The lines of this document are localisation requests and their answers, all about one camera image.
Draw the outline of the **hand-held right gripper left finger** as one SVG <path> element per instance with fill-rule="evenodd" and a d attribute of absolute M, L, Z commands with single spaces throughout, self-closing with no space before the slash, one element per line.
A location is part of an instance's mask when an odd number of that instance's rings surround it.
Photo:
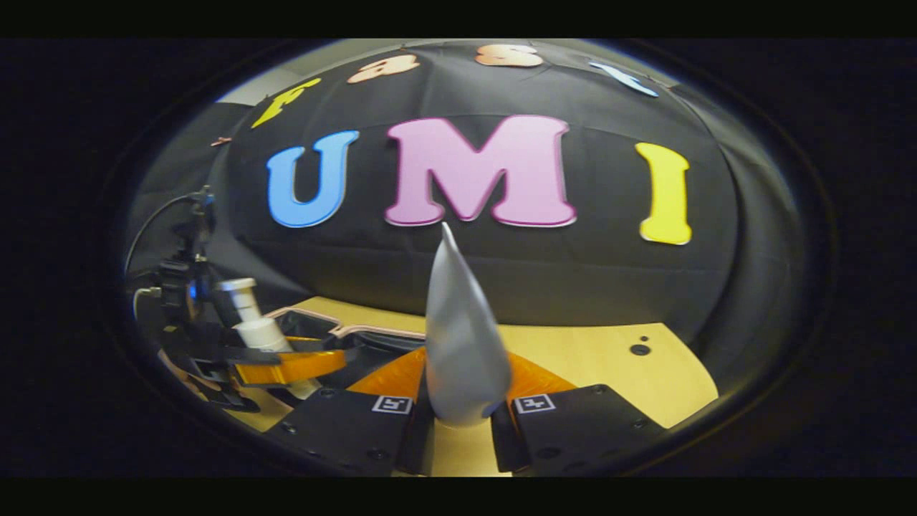
<path fill-rule="evenodd" d="M 426 350 L 347 389 L 323 388 L 265 432 L 272 443 L 335 476 L 431 474 Z"/>

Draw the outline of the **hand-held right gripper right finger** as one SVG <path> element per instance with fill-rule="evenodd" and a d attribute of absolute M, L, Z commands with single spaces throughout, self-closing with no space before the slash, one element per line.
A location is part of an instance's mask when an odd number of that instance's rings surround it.
<path fill-rule="evenodd" d="M 513 381 L 491 415 L 500 472 L 515 477 L 621 472 L 658 450 L 671 433 L 605 384 L 574 386 L 509 355 Z"/>

